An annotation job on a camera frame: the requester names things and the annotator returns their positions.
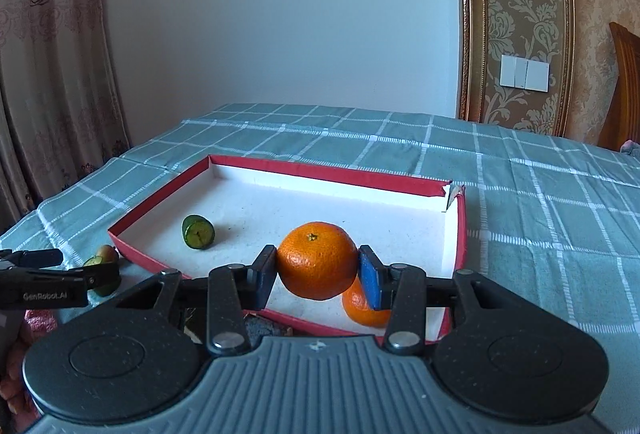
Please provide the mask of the dark sugarcane piece bitten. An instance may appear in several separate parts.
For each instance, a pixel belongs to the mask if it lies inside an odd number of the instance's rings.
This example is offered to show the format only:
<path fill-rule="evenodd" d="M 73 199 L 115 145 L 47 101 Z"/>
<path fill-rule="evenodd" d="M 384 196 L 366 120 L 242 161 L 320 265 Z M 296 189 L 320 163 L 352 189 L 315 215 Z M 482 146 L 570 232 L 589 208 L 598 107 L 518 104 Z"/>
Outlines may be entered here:
<path fill-rule="evenodd" d="M 289 325 L 270 320 L 256 313 L 247 313 L 244 316 L 244 324 L 250 342 L 257 343 L 265 336 L 292 336 L 293 328 Z"/>

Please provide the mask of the orange mandarin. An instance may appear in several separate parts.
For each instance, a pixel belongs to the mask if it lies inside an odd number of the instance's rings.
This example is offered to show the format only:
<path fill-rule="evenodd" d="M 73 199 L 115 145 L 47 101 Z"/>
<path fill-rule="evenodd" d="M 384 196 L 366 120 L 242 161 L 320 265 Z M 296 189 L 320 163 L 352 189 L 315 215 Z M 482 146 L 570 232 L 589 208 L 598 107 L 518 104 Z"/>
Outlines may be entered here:
<path fill-rule="evenodd" d="M 294 295 L 325 301 L 346 291 L 359 267 L 357 246 L 334 224 L 313 221 L 292 230 L 277 248 L 277 269 Z"/>
<path fill-rule="evenodd" d="M 367 301 L 358 277 L 341 296 L 344 312 L 360 326 L 382 329 L 390 320 L 389 310 L 374 310 Z"/>

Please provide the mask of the green cucumber chunk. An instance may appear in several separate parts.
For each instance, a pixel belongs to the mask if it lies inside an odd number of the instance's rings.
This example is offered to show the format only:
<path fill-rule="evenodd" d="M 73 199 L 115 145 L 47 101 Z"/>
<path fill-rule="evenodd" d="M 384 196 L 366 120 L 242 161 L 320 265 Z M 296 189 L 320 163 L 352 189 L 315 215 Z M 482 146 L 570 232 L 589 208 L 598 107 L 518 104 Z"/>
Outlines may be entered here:
<path fill-rule="evenodd" d="M 113 294 L 122 283 L 122 277 L 119 275 L 119 264 L 101 255 L 94 255 L 88 261 L 85 261 L 84 268 L 90 266 L 114 266 L 106 276 L 100 275 L 98 281 L 90 282 L 90 289 L 96 295 L 107 297 Z"/>
<path fill-rule="evenodd" d="M 188 215 L 181 225 L 183 242 L 193 250 L 206 250 L 215 241 L 215 227 L 205 217 Z"/>

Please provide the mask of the brown longan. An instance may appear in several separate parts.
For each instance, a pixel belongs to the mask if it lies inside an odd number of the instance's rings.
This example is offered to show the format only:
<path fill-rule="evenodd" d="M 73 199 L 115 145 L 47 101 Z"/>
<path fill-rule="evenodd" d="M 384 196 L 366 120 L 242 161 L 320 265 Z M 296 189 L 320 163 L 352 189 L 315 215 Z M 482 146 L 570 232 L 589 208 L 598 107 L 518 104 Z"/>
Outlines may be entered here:
<path fill-rule="evenodd" d="M 96 251 L 96 256 L 102 259 L 103 263 L 116 263 L 119 260 L 119 255 L 114 246 L 109 244 L 103 244 Z"/>

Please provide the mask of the red shallow cardboard tray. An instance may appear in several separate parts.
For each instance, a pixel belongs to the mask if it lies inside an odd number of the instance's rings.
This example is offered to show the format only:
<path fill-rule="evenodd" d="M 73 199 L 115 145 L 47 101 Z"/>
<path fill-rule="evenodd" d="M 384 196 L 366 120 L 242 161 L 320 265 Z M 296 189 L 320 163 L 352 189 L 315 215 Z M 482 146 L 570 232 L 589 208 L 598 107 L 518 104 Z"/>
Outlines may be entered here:
<path fill-rule="evenodd" d="M 183 242 L 188 215 L 203 216 L 215 227 L 208 249 Z M 465 263 L 462 186 L 248 157 L 204 157 L 130 209 L 108 233 L 131 263 L 200 278 L 219 266 L 253 263 L 265 245 L 279 245 L 311 221 L 337 225 L 383 263 L 420 267 L 428 276 L 449 278 Z"/>

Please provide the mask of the green plaid tablecloth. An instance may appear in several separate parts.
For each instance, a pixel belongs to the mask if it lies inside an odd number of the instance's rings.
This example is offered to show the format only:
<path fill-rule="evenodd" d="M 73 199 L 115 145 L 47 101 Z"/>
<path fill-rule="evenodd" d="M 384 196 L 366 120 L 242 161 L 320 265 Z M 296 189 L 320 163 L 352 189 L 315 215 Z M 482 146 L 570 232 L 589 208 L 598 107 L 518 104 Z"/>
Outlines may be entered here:
<path fill-rule="evenodd" d="M 182 121 L 2 232 L 78 266 L 128 209 L 207 154 L 350 167 L 464 186 L 471 268 L 594 336 L 610 361 L 597 416 L 639 428 L 639 163 L 573 140 L 442 116 L 231 103 Z"/>

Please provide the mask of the patterned curtain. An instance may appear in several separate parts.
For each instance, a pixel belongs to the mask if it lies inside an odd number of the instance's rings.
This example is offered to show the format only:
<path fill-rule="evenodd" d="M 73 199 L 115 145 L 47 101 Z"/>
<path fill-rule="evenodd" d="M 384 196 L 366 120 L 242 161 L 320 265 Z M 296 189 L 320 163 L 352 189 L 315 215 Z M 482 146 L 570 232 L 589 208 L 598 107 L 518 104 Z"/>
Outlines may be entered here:
<path fill-rule="evenodd" d="M 102 0 L 1 0 L 1 228 L 129 148 Z"/>

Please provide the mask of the wooden headboard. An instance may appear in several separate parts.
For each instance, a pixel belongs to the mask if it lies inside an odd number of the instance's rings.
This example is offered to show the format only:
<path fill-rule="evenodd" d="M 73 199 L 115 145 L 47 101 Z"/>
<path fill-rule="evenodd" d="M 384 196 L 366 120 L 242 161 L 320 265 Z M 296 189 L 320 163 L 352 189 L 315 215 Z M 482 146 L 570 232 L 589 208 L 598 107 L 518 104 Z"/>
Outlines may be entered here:
<path fill-rule="evenodd" d="M 598 146 L 619 150 L 623 143 L 639 141 L 639 45 L 637 35 L 616 22 L 610 23 L 618 77 Z"/>

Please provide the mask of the white wall switch plate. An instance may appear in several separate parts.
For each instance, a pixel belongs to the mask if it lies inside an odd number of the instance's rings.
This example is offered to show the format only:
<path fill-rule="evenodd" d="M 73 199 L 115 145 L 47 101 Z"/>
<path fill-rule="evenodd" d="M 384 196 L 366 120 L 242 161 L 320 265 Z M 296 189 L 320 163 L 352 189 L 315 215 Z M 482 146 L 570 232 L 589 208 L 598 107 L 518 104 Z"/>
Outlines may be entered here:
<path fill-rule="evenodd" d="M 549 91 L 550 65 L 520 56 L 503 54 L 500 60 L 499 85 L 536 92 Z"/>

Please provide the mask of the gold ornate wall frame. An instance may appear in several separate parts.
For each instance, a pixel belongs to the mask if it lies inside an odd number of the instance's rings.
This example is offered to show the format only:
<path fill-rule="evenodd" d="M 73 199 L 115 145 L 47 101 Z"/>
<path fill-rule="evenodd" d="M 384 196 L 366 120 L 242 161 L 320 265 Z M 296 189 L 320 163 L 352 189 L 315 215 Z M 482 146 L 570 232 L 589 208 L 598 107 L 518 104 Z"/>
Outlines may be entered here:
<path fill-rule="evenodd" d="M 461 0 L 458 119 L 563 136 L 575 48 L 574 0 Z M 546 62 L 546 92 L 500 82 L 503 56 Z"/>

